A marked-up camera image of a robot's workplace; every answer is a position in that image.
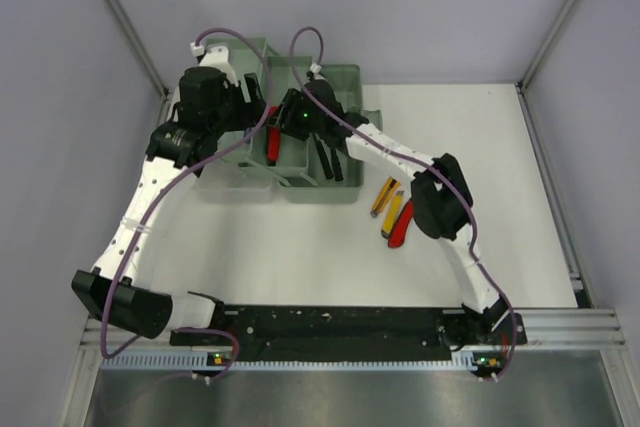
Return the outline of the green translucent tool box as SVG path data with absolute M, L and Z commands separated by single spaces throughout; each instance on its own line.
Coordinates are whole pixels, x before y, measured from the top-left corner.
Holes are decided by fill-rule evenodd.
M 311 65 L 310 56 L 296 56 L 290 61 L 279 55 L 264 37 L 253 38 L 251 42 L 266 59 L 273 79 L 274 101 L 280 103 L 290 89 L 298 89 L 295 77 L 306 78 Z M 361 69 L 356 64 L 326 64 L 321 74 L 334 89 L 337 100 L 347 112 L 356 112 L 375 126 L 382 126 L 382 114 L 379 111 L 366 111 L 363 108 Z M 278 149 L 278 158 L 268 160 L 268 129 L 263 128 L 249 144 L 227 154 L 222 161 L 232 166 L 243 180 L 236 181 L 238 188 L 249 186 L 252 182 L 272 181 L 280 186 L 284 198 L 297 204 L 352 204 L 359 197 L 364 185 L 364 166 L 357 160 L 349 160 L 341 153 L 342 179 L 328 179 L 324 174 L 317 148 L 312 138 L 304 140 L 282 134 Z

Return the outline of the red utility knife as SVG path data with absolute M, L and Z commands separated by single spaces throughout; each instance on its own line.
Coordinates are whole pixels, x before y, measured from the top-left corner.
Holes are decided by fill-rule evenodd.
M 266 159 L 268 166 L 275 166 L 280 153 L 281 131 L 278 125 L 278 106 L 271 106 L 267 122 Z
M 387 246 L 389 248 L 397 249 L 404 245 L 406 241 L 407 231 L 413 219 L 413 214 L 413 202 L 409 200 L 402 208 L 398 218 L 396 219 L 391 229 L 387 242 Z

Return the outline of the black hammer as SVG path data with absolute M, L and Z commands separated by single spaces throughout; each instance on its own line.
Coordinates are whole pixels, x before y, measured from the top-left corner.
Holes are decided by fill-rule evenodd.
M 312 139 L 313 139 L 316 152 L 318 154 L 318 158 L 319 158 L 321 167 L 323 169 L 325 178 L 327 180 L 332 180 L 334 178 L 333 169 L 327 157 L 325 148 L 323 147 L 322 141 L 315 133 L 312 134 Z
M 335 148 L 331 148 L 329 152 L 332 178 L 335 182 L 342 182 L 344 180 L 344 175 L 342 165 L 338 156 L 338 151 Z

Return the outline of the yellow black utility knife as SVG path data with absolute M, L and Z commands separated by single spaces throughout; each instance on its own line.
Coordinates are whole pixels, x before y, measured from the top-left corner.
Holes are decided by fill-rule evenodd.
M 389 177 L 381 190 L 379 191 L 375 202 L 373 203 L 370 215 L 373 218 L 378 217 L 386 208 L 386 206 L 391 201 L 392 196 L 397 191 L 397 189 L 401 186 L 401 183 L 396 179 Z

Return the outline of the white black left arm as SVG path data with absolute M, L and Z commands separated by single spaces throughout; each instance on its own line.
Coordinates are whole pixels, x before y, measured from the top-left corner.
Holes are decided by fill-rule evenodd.
M 158 293 L 151 284 L 164 237 L 205 159 L 219 152 L 224 134 L 254 127 L 264 108 L 254 73 L 232 82 L 215 67 L 185 71 L 170 118 L 151 134 L 138 185 L 116 233 L 94 266 L 72 279 L 72 290 L 91 317 L 149 339 L 184 327 L 205 343 L 224 337 L 227 321 L 215 312 L 213 298 Z

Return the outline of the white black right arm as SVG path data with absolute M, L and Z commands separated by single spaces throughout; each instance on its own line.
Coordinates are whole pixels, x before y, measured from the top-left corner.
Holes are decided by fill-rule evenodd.
M 408 187 L 413 221 L 425 236 L 438 242 L 453 270 L 469 335 L 487 343 L 502 332 L 504 320 L 517 328 L 511 302 L 477 252 L 473 198 L 453 155 L 433 157 L 395 141 L 363 115 L 343 110 L 323 78 L 289 89 L 276 125 L 282 133 L 301 140 L 315 134 L 327 146 Z

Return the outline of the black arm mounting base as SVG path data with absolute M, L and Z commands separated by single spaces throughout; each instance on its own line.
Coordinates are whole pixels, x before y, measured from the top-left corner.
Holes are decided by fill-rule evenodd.
M 463 308 L 227 304 L 211 327 L 239 341 L 244 362 L 435 361 L 454 348 L 527 343 L 519 314 L 493 327 Z

